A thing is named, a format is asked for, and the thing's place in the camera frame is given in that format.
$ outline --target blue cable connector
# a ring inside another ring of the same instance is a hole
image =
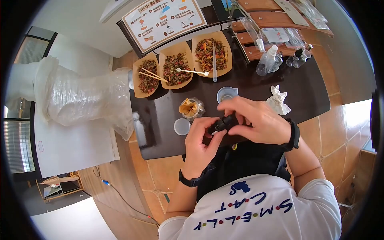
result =
[[[105,185],[108,185],[108,186],[111,185],[108,181],[105,181],[105,180],[103,180],[103,183],[104,183]]]

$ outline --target wooden chopsticks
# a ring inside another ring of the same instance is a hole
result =
[[[155,79],[157,79],[157,80],[161,80],[161,81],[164,81],[164,82],[168,82],[167,80],[165,80],[164,78],[162,78],[162,77],[160,77],[160,76],[158,76],[158,75],[156,75],[156,74],[154,74],[153,72],[151,72],[151,71],[148,71],[148,70],[146,70],[145,68],[141,68],[141,69],[143,69],[144,71],[147,71],[147,72],[149,72],[149,73],[151,73],[151,74],[153,74],[154,76],[151,76],[151,75],[148,75],[148,74],[145,74],[145,73],[142,73],[142,72],[139,72],[139,73],[141,73],[141,74],[144,74],[144,75],[146,75],[146,76],[148,76],[148,77],[151,77],[151,78],[155,78]]]

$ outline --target white t-shirt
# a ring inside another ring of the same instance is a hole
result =
[[[298,196],[284,179],[257,174],[200,199],[191,216],[159,227],[165,239],[339,239],[341,216],[330,181],[314,179]]]

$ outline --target dark wooden table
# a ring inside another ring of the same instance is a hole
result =
[[[211,78],[194,74],[187,86],[167,90],[160,84],[156,92],[148,98],[136,98],[133,89],[130,90],[137,141],[144,159],[185,154],[186,136],[177,135],[173,129],[174,122],[182,118],[179,105],[184,99],[195,97],[204,103],[203,116],[223,116],[224,112],[216,110],[216,94],[225,86],[238,88],[239,95],[245,98],[265,101],[271,96],[271,85],[280,84],[280,91],[288,93],[284,103],[291,108],[291,112],[283,117],[291,118],[296,123],[330,110],[324,80],[313,57],[298,69],[289,68],[283,63],[277,72],[261,77],[256,73],[258,61],[247,64],[229,30],[223,32],[231,45],[233,66],[230,72],[218,77],[216,83]],[[240,136],[226,135],[222,145],[244,140]]]

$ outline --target white board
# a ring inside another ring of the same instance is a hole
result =
[[[109,126],[103,119],[65,127],[35,114],[35,143],[42,177],[73,172],[115,160]]]
[[[142,52],[207,24],[196,0],[147,0],[122,20]]]
[[[116,240],[92,197],[31,217],[45,239]]]

